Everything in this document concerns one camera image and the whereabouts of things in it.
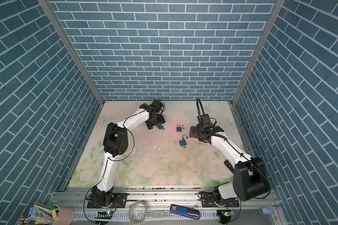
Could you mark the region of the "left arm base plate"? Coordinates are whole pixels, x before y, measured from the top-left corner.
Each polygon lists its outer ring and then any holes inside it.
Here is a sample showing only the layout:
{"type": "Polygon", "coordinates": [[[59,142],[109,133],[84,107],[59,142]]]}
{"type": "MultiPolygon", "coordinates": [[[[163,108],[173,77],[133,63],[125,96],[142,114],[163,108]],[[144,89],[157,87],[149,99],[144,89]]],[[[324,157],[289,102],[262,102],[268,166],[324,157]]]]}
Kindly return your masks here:
{"type": "Polygon", "coordinates": [[[93,194],[86,197],[87,208],[91,209],[106,209],[106,208],[124,208],[126,206],[127,193],[109,193],[103,200],[98,200],[93,194]]]}

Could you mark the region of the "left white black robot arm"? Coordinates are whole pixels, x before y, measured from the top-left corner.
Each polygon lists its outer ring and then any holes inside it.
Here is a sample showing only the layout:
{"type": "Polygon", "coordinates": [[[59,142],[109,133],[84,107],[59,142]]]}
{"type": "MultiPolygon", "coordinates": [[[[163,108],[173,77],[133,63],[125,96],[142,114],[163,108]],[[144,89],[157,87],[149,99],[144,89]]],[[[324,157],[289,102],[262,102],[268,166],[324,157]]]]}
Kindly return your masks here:
{"type": "Polygon", "coordinates": [[[129,147],[128,135],[140,124],[145,123],[148,129],[165,123],[165,103],[156,98],[149,105],[143,103],[139,109],[126,119],[118,123],[109,123],[103,140],[104,164],[99,181],[91,188],[88,208],[108,208],[114,206],[113,195],[115,171],[119,156],[125,154],[129,147]]]}

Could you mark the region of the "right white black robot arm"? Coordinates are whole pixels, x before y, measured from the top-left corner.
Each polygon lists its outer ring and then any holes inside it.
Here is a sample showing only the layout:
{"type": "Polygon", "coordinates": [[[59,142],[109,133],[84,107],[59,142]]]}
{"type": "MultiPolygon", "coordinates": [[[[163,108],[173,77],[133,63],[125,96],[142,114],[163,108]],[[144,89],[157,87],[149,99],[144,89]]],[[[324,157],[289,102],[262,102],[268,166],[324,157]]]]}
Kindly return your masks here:
{"type": "Polygon", "coordinates": [[[260,195],[268,196],[270,184],[265,163],[260,157],[253,157],[231,141],[224,130],[211,122],[208,114],[198,116],[198,124],[190,128],[190,137],[216,147],[225,157],[225,164],[233,173],[233,181],[215,187],[213,196],[216,204],[224,205],[229,199],[242,202],[260,195]]]}

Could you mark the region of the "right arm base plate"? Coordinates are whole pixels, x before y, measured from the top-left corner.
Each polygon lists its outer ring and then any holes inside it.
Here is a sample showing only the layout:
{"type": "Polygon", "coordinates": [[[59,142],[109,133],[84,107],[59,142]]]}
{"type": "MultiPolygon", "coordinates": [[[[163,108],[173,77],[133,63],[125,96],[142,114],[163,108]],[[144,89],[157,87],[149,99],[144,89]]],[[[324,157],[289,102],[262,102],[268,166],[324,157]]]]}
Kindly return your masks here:
{"type": "Polygon", "coordinates": [[[198,198],[202,204],[203,208],[213,208],[213,207],[239,207],[238,198],[228,198],[224,199],[220,197],[219,192],[198,192],[198,198]]]}

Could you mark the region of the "blue padlock with key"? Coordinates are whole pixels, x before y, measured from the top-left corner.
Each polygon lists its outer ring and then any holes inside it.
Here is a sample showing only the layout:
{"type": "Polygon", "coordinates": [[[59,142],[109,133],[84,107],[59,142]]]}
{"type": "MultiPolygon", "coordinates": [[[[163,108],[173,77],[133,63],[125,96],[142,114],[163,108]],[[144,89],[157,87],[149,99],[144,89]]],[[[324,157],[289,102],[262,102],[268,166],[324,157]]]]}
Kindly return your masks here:
{"type": "Polygon", "coordinates": [[[182,132],[182,126],[180,124],[177,125],[176,131],[177,132],[182,132]]]}

